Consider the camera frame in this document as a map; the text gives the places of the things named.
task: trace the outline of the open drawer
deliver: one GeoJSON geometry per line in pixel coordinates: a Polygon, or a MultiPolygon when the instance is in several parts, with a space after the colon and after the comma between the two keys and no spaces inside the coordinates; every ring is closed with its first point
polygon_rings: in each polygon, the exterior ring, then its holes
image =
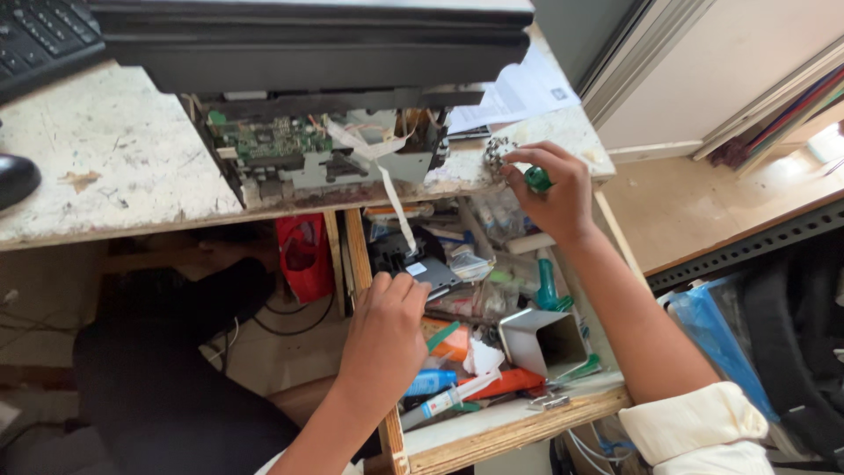
{"type": "MultiPolygon", "coordinates": [[[[596,224],[645,285],[644,276],[638,270],[600,191],[595,192],[592,209],[596,224]]],[[[351,267],[347,278],[352,280],[350,287],[357,293],[372,282],[360,212],[360,209],[345,211],[351,267]]],[[[449,473],[615,414],[631,405],[624,381],[617,372],[615,357],[592,305],[561,252],[556,246],[552,250],[575,305],[589,327],[592,349],[600,356],[605,372],[572,383],[571,390],[566,392],[571,403],[546,412],[531,410],[527,400],[516,399],[405,434],[399,422],[398,409],[394,407],[380,427],[384,455],[379,465],[390,466],[396,475],[449,473]]]]}

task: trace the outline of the printer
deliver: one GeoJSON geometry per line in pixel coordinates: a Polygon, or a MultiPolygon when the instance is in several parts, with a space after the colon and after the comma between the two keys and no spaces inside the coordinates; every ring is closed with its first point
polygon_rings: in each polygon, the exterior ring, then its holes
{"type": "Polygon", "coordinates": [[[235,183],[382,179],[333,130],[421,183],[448,155],[448,113],[530,46],[528,0],[89,0],[106,52],[190,104],[235,183]]]}

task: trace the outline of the keyboard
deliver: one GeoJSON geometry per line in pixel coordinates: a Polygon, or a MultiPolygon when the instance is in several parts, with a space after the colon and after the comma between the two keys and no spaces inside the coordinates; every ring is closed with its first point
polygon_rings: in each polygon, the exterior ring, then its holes
{"type": "Polygon", "coordinates": [[[0,0],[0,104],[106,58],[100,26],[73,0],[0,0]]]}

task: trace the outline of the computer mouse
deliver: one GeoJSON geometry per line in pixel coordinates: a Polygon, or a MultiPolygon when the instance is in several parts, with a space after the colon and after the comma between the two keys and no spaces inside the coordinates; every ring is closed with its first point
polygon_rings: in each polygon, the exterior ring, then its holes
{"type": "Polygon", "coordinates": [[[0,154],[0,210],[18,204],[41,184],[35,163],[22,156],[0,154]]]}

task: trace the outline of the screwdriver handle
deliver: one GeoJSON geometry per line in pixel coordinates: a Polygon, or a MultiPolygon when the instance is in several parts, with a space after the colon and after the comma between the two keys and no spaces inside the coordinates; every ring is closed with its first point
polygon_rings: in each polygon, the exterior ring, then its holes
{"type": "Polygon", "coordinates": [[[533,190],[537,193],[542,193],[548,190],[548,188],[551,188],[551,185],[553,184],[551,179],[548,178],[548,172],[536,165],[528,168],[525,172],[525,183],[527,183],[527,185],[533,188],[533,190]]]}

